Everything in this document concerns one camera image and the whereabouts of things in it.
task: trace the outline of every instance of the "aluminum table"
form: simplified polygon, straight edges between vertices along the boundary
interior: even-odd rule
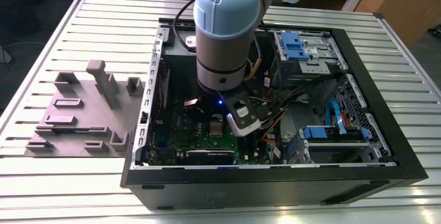
[[[175,0],[73,0],[0,117],[0,220],[56,223],[439,223],[441,94],[388,24],[370,13],[271,7],[272,24],[346,30],[428,179],[348,205],[149,211],[118,187],[122,158],[29,158],[25,145],[56,88],[57,72],[78,79],[89,59],[116,80],[146,79],[157,18]],[[191,18],[191,10],[183,18]]]

